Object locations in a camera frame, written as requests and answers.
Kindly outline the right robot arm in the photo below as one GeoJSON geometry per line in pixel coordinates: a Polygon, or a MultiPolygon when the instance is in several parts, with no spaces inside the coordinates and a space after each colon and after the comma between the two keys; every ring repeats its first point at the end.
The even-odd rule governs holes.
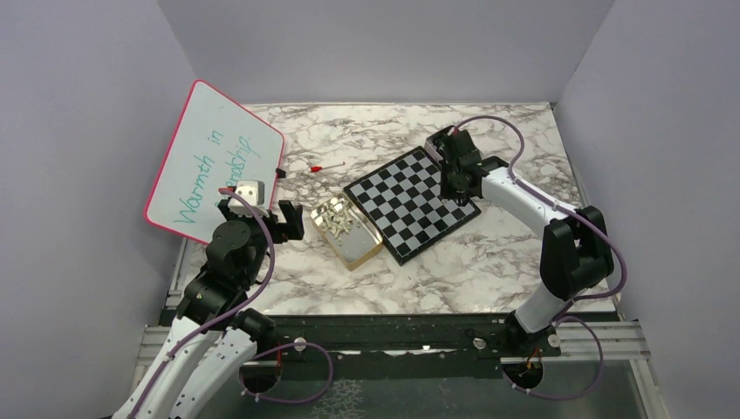
{"type": "Polygon", "coordinates": [[[482,157],[466,130],[445,127],[427,139],[439,156],[441,196],[457,203],[480,198],[506,210],[541,240],[536,291],[504,322],[502,341],[524,355],[574,298],[613,273],[603,214],[593,206],[558,203],[519,177],[503,159],[482,157]]]}

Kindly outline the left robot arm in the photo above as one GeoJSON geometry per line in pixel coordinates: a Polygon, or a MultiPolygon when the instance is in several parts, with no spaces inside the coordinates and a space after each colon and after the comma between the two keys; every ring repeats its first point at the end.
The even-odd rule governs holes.
{"type": "Polygon", "coordinates": [[[281,216],[229,193],[225,220],[206,262],[186,286],[168,336],[116,418],[194,418],[241,363],[274,347],[275,323],[251,308],[272,277],[274,247],[305,234],[303,208],[288,200],[281,216]]]}

